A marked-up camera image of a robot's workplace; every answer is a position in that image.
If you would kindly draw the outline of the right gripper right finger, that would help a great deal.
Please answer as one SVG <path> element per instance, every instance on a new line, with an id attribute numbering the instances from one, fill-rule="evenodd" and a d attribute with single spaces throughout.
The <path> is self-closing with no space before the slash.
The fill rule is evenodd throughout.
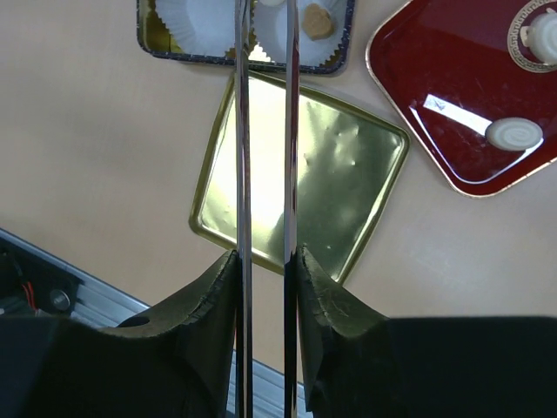
<path id="1" fill-rule="evenodd" d="M 390 318 L 305 248 L 297 282 L 305 406 L 314 416 L 555 416 L 555 318 Z"/>

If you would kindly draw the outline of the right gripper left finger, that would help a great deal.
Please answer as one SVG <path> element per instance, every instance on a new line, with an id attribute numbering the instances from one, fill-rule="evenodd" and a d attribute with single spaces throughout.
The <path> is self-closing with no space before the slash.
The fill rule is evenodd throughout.
<path id="1" fill-rule="evenodd" d="M 4 417 L 223 417 L 238 255 L 116 327 L 46 316 L 1 321 Z"/>

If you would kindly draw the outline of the gold tin lid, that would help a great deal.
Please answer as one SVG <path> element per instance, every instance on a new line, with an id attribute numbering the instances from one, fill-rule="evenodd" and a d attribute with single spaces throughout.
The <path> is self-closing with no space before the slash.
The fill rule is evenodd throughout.
<path id="1" fill-rule="evenodd" d="M 253 261 L 283 270 L 285 82 L 252 72 L 250 157 Z M 337 282 L 349 277 L 385 210 L 409 151 L 408 134 L 310 87 L 299 97 L 298 238 Z M 237 237 L 235 91 L 211 128 L 189 224 L 224 248 Z"/>

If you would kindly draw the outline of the white swirl oval chocolate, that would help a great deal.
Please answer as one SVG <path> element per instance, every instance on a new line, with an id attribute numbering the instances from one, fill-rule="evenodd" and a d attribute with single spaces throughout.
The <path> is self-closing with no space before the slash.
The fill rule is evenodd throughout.
<path id="1" fill-rule="evenodd" d="M 486 129 L 487 141 L 504 151 L 522 152 L 536 146 L 543 139 L 543 131 L 525 118 L 503 118 Z"/>

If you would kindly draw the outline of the metal tongs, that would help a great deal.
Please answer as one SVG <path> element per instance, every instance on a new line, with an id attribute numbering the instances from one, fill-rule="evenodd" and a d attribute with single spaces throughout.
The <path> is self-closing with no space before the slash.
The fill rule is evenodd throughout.
<path id="1" fill-rule="evenodd" d="M 235 104 L 237 251 L 240 304 L 236 325 L 236 412 L 253 416 L 252 383 L 252 209 L 249 112 L 249 34 L 252 3 L 235 3 Z M 297 182 L 299 139 L 299 12 L 287 2 L 284 169 L 284 416 L 298 415 L 297 381 Z"/>

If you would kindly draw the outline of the white cylinder chocolate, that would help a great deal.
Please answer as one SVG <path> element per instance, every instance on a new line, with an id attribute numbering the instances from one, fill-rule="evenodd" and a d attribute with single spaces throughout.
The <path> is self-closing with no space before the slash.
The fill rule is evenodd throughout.
<path id="1" fill-rule="evenodd" d="M 543 64 L 556 65 L 556 13 L 546 11 L 520 29 L 522 43 Z"/>

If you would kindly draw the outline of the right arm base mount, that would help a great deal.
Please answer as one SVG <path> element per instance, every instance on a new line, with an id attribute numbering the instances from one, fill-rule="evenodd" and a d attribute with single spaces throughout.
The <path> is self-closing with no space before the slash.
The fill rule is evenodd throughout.
<path id="1" fill-rule="evenodd" d="M 38 256 L 1 242 L 1 315 L 69 317 L 81 280 Z"/>

